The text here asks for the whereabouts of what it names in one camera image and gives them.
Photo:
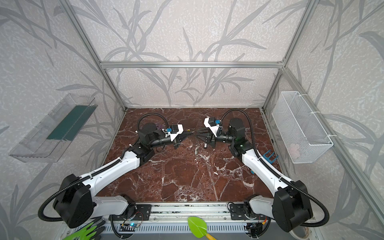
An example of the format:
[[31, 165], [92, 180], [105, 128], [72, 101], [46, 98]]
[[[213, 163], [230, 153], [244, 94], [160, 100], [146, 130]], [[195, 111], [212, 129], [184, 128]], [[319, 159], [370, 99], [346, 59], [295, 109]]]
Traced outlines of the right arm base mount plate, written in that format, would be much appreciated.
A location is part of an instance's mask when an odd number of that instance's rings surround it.
[[265, 219], [268, 219], [265, 215], [251, 212], [250, 207], [246, 207], [244, 203], [235, 204], [233, 202], [228, 202], [227, 209], [231, 215], [231, 220], [264, 221]]

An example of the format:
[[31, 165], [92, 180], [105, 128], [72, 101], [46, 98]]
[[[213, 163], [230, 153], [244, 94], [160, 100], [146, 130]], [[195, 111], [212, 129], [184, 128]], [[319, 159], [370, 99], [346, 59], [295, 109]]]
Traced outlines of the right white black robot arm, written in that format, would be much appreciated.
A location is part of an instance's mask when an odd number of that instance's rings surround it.
[[232, 155], [251, 169], [271, 192], [272, 198], [253, 196], [244, 201], [245, 212], [251, 219], [264, 215], [273, 218], [283, 231], [290, 232], [313, 217], [310, 199], [303, 194], [306, 186], [301, 181], [296, 181], [294, 187], [283, 182], [291, 179], [254, 149], [246, 139], [243, 120], [231, 119], [226, 132], [223, 131], [222, 121], [214, 117], [205, 118], [204, 126], [198, 131], [197, 138], [211, 147], [215, 147], [217, 142], [227, 143]]

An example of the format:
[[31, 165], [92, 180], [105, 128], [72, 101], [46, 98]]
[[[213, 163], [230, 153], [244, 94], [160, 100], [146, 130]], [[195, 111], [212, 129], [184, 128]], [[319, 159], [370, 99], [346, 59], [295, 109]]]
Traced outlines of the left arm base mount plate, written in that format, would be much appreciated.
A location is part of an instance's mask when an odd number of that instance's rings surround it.
[[129, 205], [125, 216], [129, 221], [148, 221], [150, 219], [152, 205], [150, 204], [132, 204]]

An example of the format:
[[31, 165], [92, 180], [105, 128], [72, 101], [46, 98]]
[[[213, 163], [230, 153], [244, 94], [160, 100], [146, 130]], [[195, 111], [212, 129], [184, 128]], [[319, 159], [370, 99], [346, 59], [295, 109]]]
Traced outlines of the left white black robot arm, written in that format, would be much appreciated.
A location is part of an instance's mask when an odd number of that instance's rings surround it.
[[154, 123], [145, 124], [138, 130], [137, 142], [124, 150], [120, 157], [79, 177], [67, 176], [60, 187], [63, 193], [55, 198], [55, 211], [71, 229], [88, 219], [132, 211], [134, 202], [127, 196], [98, 197], [97, 194], [119, 177], [147, 163], [155, 155], [156, 148], [173, 145], [177, 149], [192, 134], [182, 125], [158, 129]]

